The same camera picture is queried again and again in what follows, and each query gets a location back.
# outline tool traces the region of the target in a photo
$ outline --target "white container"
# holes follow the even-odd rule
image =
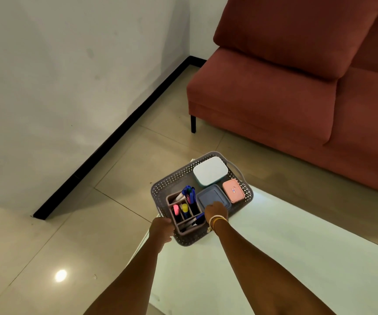
[[[193,173],[203,187],[214,184],[228,174],[228,168],[221,158],[214,156],[193,168]]]

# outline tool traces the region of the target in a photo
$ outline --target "hand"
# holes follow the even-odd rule
[[[210,218],[215,215],[222,215],[228,220],[228,210],[227,208],[219,201],[215,201],[212,205],[209,205],[205,208],[205,219],[209,223]]]
[[[150,226],[150,240],[154,242],[158,253],[161,252],[165,243],[171,241],[174,229],[174,224],[171,222],[171,219],[167,217],[157,217],[152,221]]]

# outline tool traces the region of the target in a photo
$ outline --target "person's left hand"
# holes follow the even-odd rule
[[[150,226],[150,239],[152,239],[157,246],[158,253],[160,253],[165,243],[171,241],[174,229],[174,224],[171,222],[171,219],[167,217],[157,217],[152,221]]]

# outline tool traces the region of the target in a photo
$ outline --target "pink cap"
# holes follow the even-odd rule
[[[179,215],[179,206],[178,205],[174,205],[173,209],[174,209],[174,215]]]

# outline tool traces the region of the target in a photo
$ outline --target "black sofa leg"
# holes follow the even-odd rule
[[[195,116],[190,116],[190,128],[192,133],[196,133],[196,117]]]

